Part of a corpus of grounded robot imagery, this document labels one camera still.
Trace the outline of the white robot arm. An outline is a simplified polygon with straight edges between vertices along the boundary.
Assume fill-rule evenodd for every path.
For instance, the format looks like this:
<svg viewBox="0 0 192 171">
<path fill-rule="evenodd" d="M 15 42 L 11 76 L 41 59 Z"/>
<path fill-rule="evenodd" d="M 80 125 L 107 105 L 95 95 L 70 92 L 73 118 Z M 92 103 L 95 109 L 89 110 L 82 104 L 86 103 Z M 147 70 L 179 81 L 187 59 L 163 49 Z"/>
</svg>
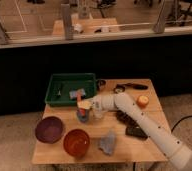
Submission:
<svg viewBox="0 0 192 171">
<path fill-rule="evenodd" d="M 120 110 L 130 116 L 178 171 L 192 171 L 192 150 L 151 119 L 127 93 L 102 94 L 78 102 L 78 107 L 97 113 Z"/>
</svg>

